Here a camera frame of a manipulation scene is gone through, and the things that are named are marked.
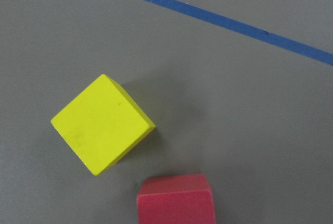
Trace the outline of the red wooden block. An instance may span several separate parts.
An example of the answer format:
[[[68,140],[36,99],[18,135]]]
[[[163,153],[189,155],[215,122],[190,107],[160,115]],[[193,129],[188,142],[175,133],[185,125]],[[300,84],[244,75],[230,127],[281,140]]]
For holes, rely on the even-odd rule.
[[[137,195],[139,223],[216,223],[203,174],[148,178]]]

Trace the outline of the yellow wooden block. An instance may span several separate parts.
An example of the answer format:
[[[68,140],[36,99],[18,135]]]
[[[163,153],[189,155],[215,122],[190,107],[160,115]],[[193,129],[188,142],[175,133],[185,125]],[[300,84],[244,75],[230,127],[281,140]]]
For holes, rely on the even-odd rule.
[[[50,122],[95,176],[116,164],[156,127],[124,88],[105,74]]]

